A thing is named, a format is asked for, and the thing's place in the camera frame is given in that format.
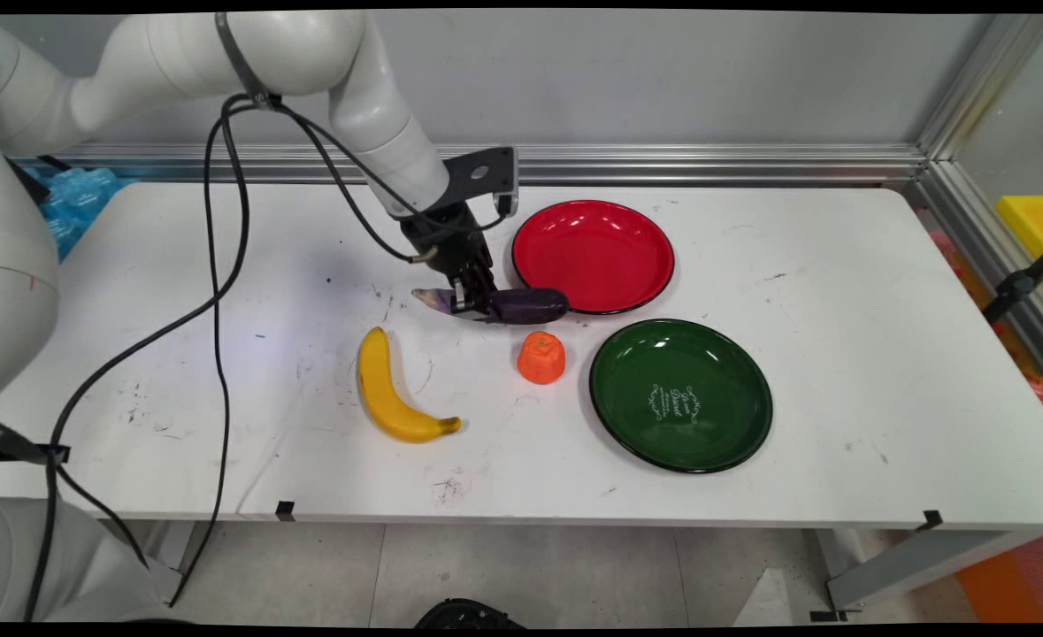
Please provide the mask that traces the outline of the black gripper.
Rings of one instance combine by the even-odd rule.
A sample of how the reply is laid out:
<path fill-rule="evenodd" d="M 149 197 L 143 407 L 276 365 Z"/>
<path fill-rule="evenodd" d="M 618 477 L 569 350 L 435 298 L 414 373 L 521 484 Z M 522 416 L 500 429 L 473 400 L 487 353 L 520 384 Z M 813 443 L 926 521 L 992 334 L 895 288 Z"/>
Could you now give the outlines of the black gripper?
<path fill-rule="evenodd" d="M 447 278 L 448 314 L 479 316 L 479 322 L 501 323 L 495 305 L 498 286 L 492 272 L 493 259 L 484 235 L 477 229 L 472 210 L 465 202 L 433 207 L 426 218 L 407 217 L 399 222 L 405 238 L 419 253 L 435 249 L 426 265 Z M 477 295 L 477 303 L 472 299 Z"/>

